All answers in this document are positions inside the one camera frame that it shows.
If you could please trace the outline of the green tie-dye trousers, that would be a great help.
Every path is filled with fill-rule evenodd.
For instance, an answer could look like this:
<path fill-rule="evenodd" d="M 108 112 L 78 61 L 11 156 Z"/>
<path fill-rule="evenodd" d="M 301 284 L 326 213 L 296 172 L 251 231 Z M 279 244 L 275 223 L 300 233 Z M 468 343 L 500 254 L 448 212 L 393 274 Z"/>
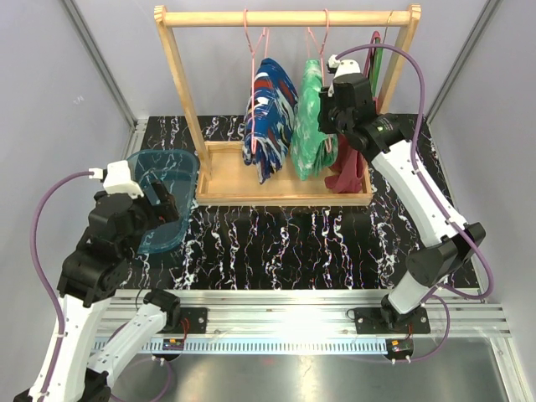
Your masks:
<path fill-rule="evenodd" d="M 301 78 L 290 148 L 296 174 L 302 181 L 331 167 L 338 157 L 337 136 L 319 131 L 321 88 L 321 65 L 317 59 L 308 59 Z"/>

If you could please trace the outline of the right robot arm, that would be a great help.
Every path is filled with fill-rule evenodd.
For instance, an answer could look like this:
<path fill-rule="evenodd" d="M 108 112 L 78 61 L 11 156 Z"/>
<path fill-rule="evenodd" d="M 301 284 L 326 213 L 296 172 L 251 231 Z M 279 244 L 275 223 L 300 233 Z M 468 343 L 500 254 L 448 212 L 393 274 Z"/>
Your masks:
<path fill-rule="evenodd" d="M 340 134 L 394 189 L 410 214 L 422 249 L 410 253 L 399 284 L 384 296 L 369 317 L 356 317 L 356 328 L 402 333 L 415 327 L 423 299 L 431 289 L 465 265 L 473 245 L 484 240 L 481 224 L 468 224 L 430 178 L 411 152 L 413 132 L 396 115 L 380 115 L 369 79 L 361 73 L 342 73 L 320 92 L 319 127 Z"/>

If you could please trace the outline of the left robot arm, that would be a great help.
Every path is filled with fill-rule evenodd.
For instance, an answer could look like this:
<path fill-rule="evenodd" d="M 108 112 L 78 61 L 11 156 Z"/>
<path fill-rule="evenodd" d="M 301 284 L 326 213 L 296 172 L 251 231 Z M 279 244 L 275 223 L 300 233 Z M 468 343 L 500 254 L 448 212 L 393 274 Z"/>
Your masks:
<path fill-rule="evenodd" d="M 144 193 L 126 190 L 95 194 L 95 208 L 75 251 L 63 263 L 53 304 L 57 324 L 34 384 L 17 401 L 107 401 L 121 372 L 153 335 L 180 326 L 180 300 L 154 289 L 96 355 L 96 331 L 149 230 L 178 220 L 173 196 L 160 181 L 151 184 L 152 204 Z"/>

